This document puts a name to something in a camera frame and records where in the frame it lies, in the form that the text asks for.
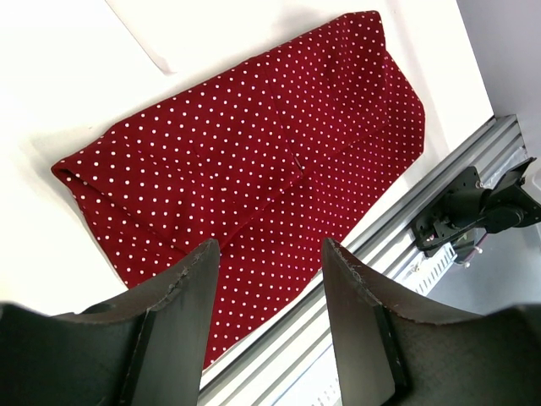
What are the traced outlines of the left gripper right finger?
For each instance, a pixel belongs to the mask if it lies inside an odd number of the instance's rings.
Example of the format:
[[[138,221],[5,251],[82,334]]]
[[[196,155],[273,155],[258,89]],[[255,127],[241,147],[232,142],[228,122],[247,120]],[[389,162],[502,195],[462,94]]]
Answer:
[[[325,298],[345,405],[488,405],[489,363],[465,322],[366,266],[334,239],[322,246]]]

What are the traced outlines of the red polka dot skirt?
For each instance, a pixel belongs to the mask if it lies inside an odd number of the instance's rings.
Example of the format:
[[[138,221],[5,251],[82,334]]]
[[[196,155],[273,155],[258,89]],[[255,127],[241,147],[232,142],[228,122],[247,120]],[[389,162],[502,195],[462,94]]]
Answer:
[[[134,288],[215,239],[205,363],[292,302],[422,155],[379,13],[344,14],[115,123],[52,167]]]

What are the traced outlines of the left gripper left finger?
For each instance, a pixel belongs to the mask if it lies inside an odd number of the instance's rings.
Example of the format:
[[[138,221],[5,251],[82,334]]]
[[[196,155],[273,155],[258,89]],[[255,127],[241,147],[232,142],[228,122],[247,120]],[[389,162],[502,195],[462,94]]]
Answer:
[[[82,404],[196,404],[219,261],[209,239],[139,286],[59,316],[69,394]]]

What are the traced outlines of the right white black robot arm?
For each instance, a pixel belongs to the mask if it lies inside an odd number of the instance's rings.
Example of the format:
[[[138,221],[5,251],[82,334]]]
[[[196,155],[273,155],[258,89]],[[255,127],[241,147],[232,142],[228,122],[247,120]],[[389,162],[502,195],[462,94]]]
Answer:
[[[443,223],[458,232],[482,228],[500,233],[540,222],[540,199],[525,190],[527,171],[536,159],[530,157],[507,170],[492,188],[481,185],[475,167],[467,167],[443,194],[440,212]]]

